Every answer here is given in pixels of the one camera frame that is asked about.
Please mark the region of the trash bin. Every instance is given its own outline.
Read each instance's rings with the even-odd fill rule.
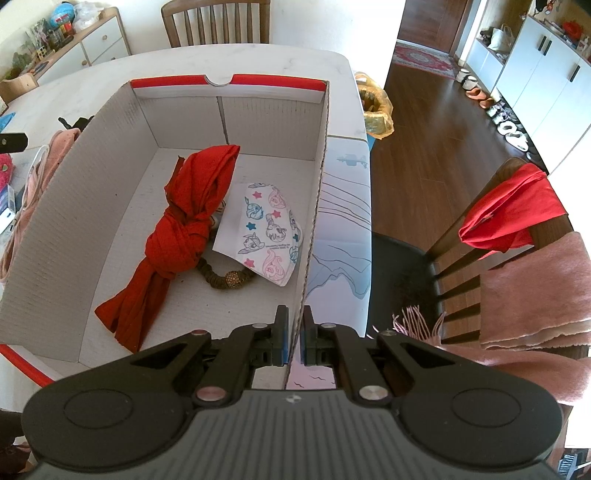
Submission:
[[[365,130],[368,135],[369,149],[371,150],[375,139],[381,140],[394,132],[392,103],[384,89],[367,74],[357,72],[355,82],[363,105]]]

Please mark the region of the doorway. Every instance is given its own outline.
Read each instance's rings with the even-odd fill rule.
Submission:
[[[453,54],[472,0],[406,0],[398,38]]]

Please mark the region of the plastic bag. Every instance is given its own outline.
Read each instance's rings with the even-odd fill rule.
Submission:
[[[74,17],[72,26],[76,33],[80,33],[85,28],[99,21],[99,15],[103,8],[90,2],[80,2],[74,6],[74,10],[76,11],[76,16]]]
[[[515,42],[513,31],[505,24],[501,28],[493,28],[491,44],[488,46],[493,51],[509,53]]]
[[[394,132],[392,103],[384,89],[363,72],[355,74],[355,82],[363,105],[365,130],[379,140]]]

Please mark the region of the red cloth on chair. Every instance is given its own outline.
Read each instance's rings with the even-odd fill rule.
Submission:
[[[459,235],[473,247],[506,252],[533,244],[528,227],[565,213],[546,174],[527,163],[476,202]]]
[[[127,287],[96,308],[97,317],[133,353],[164,303],[170,281],[197,266],[209,238],[210,215],[228,191],[238,152],[237,145],[221,145],[186,161],[178,158],[164,187],[168,208],[148,237],[146,258]]]

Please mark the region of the rug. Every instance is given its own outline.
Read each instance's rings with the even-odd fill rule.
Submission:
[[[420,48],[406,43],[396,43],[392,61],[398,65],[424,70],[449,79],[456,77],[454,61],[443,52],[436,53],[433,50]]]

